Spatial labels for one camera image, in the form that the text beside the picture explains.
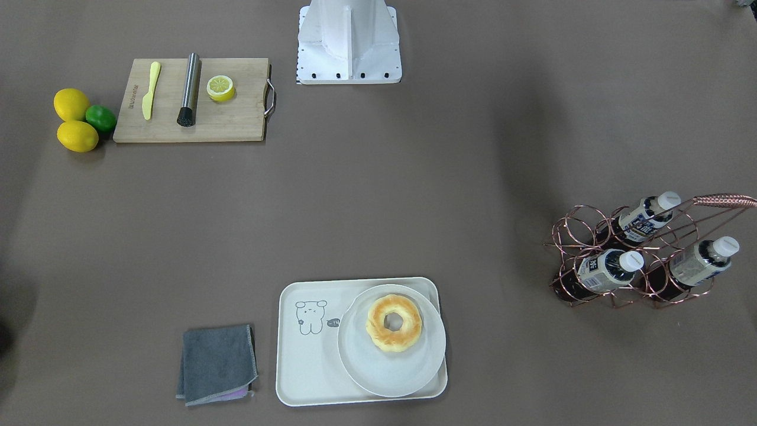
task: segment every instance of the donut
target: donut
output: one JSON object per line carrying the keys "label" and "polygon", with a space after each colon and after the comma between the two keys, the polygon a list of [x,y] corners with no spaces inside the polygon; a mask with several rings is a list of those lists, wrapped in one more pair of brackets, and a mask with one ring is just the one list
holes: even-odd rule
{"label": "donut", "polygon": [[[389,314],[402,318],[402,327],[392,331],[384,327]],[[389,294],[377,299],[368,309],[366,331],[373,343],[384,352],[404,352],[421,337],[423,321],[416,304],[405,296]]]}

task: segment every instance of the metal muddler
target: metal muddler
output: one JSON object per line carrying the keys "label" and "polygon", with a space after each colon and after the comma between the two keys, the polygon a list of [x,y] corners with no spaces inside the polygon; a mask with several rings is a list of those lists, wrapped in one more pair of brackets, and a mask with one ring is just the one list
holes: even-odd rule
{"label": "metal muddler", "polygon": [[184,98],[182,108],[179,109],[179,117],[176,122],[180,126],[190,127],[195,125],[195,109],[197,108],[197,91],[200,82],[200,57],[192,53],[187,60],[187,77],[184,82]]}

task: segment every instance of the bottle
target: bottle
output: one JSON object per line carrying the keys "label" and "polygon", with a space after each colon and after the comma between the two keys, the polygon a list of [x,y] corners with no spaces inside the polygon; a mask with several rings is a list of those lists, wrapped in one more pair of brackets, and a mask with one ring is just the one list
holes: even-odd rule
{"label": "bottle", "polygon": [[603,249],[638,247],[652,238],[658,229],[664,227],[673,218],[673,211],[667,210],[671,210],[680,203],[680,196],[672,191],[662,193],[657,197],[641,199],[635,209],[610,221],[614,237],[610,237],[609,240],[607,239],[608,227],[603,224],[597,231],[597,242],[607,240],[602,244]]}
{"label": "bottle", "polygon": [[560,299],[568,302],[590,300],[630,283],[643,266],[644,257],[639,252],[605,250],[585,258],[578,266],[578,273],[571,270],[562,277],[562,285],[555,283],[553,289]]}
{"label": "bottle", "polygon": [[[730,236],[722,236],[715,241],[704,240],[687,247],[648,274],[650,289],[657,293],[652,298],[660,302],[671,302],[684,291],[691,290],[704,280],[730,268],[731,256],[738,251],[739,242]],[[668,269],[674,284],[668,281],[663,268]]]}

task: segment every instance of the towel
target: towel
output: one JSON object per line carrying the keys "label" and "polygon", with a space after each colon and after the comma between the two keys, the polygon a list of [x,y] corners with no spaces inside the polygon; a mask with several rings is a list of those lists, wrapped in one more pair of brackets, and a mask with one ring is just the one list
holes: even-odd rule
{"label": "towel", "polygon": [[176,398],[187,406],[243,398],[257,378],[249,325],[184,333]]}

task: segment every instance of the cutting board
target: cutting board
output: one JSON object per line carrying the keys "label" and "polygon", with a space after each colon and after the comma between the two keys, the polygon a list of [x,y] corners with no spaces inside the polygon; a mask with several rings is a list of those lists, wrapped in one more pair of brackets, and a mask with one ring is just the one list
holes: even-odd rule
{"label": "cutting board", "polygon": [[[243,142],[263,140],[266,134],[268,58],[201,58],[195,125],[176,123],[182,106],[188,59],[135,59],[126,83],[118,123],[117,143]],[[150,65],[160,62],[152,117],[142,116],[142,97],[148,91]],[[207,95],[207,81],[216,75],[234,81],[236,95],[215,102]]]}

